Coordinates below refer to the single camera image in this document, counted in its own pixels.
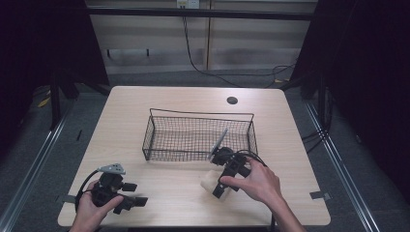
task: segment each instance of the cable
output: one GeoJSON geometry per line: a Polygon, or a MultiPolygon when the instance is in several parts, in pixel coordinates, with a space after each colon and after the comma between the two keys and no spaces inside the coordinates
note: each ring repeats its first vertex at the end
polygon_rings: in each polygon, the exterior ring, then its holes
{"type": "Polygon", "coordinates": [[[199,70],[192,61],[192,58],[191,58],[191,55],[190,55],[190,40],[189,40],[189,36],[188,36],[188,24],[187,24],[187,18],[186,17],[183,17],[183,22],[184,22],[185,40],[187,42],[188,56],[190,57],[190,64],[192,65],[192,67],[199,73],[216,77],[216,78],[218,78],[218,79],[220,79],[220,80],[222,80],[222,81],[224,81],[224,82],[226,82],[230,85],[233,85],[235,87],[246,88],[245,86],[241,86],[241,85],[235,84],[233,82],[230,82],[230,81],[226,80],[225,78],[223,78],[222,76],[230,76],[230,75],[269,76],[269,75],[273,75],[274,76],[274,81],[272,81],[268,86],[264,87],[265,89],[267,89],[275,83],[275,79],[276,79],[275,75],[276,74],[282,73],[282,72],[286,71],[287,69],[293,68],[296,65],[296,64],[292,64],[292,65],[289,65],[289,66],[279,65],[279,66],[276,66],[272,69],[272,73],[266,73],[266,74],[212,74],[212,73],[208,73],[208,72],[203,72],[203,71],[199,70]],[[275,69],[278,69],[278,68],[284,68],[284,69],[282,69],[278,72],[275,72],[275,69]]]}
{"type": "Polygon", "coordinates": [[[257,154],[255,154],[253,151],[250,151],[250,150],[240,150],[240,151],[238,151],[238,152],[236,152],[236,153],[221,154],[221,155],[218,155],[218,157],[232,157],[232,156],[235,156],[235,155],[240,155],[240,156],[244,156],[244,157],[249,157],[249,158],[252,158],[252,159],[254,159],[254,160],[259,161],[259,162],[262,163],[264,166],[268,166],[268,165],[266,165],[266,163],[262,160],[261,157],[259,157],[257,154]]]}
{"type": "Polygon", "coordinates": [[[75,197],[75,211],[77,212],[78,210],[78,205],[79,205],[79,199],[81,198],[82,194],[84,194],[85,191],[83,191],[85,185],[88,183],[88,181],[90,181],[91,177],[93,177],[94,175],[96,175],[96,173],[98,173],[98,170],[93,171],[90,175],[88,175],[88,177],[85,179],[85,181],[82,183],[81,187],[79,188],[79,191],[75,197]]]}
{"type": "Polygon", "coordinates": [[[328,118],[326,119],[326,123],[324,125],[324,127],[321,130],[315,131],[313,133],[311,133],[308,136],[303,137],[303,140],[306,140],[308,138],[312,138],[309,141],[305,141],[304,143],[307,144],[311,141],[316,140],[316,138],[319,136],[320,140],[315,143],[310,149],[307,150],[307,154],[310,153],[311,151],[313,151],[319,144],[320,142],[322,142],[323,140],[326,139],[326,137],[329,136],[329,132],[331,129],[331,125],[332,125],[332,119],[333,119],[333,104],[334,104],[334,100],[329,92],[329,90],[327,90],[327,105],[328,105],[328,112],[327,112],[327,116],[328,118]]]}
{"type": "Polygon", "coordinates": [[[279,89],[281,91],[286,91],[288,89],[294,88],[296,86],[299,86],[302,84],[302,81],[304,81],[305,79],[307,79],[308,77],[310,77],[313,74],[313,72],[308,72],[302,76],[300,76],[297,79],[292,79],[289,82],[287,82],[286,84],[282,85],[279,87],[279,89]]]}
{"type": "Polygon", "coordinates": [[[38,95],[43,95],[43,94],[47,93],[49,90],[50,90],[50,88],[48,86],[39,86],[38,88],[36,88],[33,91],[33,97],[36,97],[38,95]]]}

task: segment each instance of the wire basket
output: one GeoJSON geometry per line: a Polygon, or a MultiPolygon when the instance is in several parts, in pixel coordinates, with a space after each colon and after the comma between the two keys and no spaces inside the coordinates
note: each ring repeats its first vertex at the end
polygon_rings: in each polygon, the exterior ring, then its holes
{"type": "Polygon", "coordinates": [[[208,160],[225,129],[228,132],[221,147],[257,155],[251,113],[198,113],[151,108],[150,114],[142,146],[146,160],[208,160]]]}

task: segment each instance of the hand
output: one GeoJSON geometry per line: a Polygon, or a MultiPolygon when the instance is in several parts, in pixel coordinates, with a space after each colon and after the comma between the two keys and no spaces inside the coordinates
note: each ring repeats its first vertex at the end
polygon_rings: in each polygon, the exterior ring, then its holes
{"type": "MultiPolygon", "coordinates": [[[[87,190],[94,187],[94,181],[88,185],[87,190]]],[[[116,196],[101,207],[94,205],[90,191],[85,191],[79,200],[77,214],[75,216],[71,232],[94,232],[96,231],[108,212],[117,207],[123,196],[116,196]]]]}
{"type": "Polygon", "coordinates": [[[242,189],[250,198],[265,204],[272,199],[282,198],[279,177],[267,166],[255,159],[248,159],[251,172],[246,179],[223,176],[220,181],[242,189]]]}
{"type": "Polygon", "coordinates": [[[255,159],[248,159],[248,162],[251,171],[247,178],[236,179],[223,176],[220,181],[242,189],[252,199],[268,206],[277,220],[280,231],[305,232],[305,228],[295,217],[281,194],[279,177],[269,167],[255,159]]]}

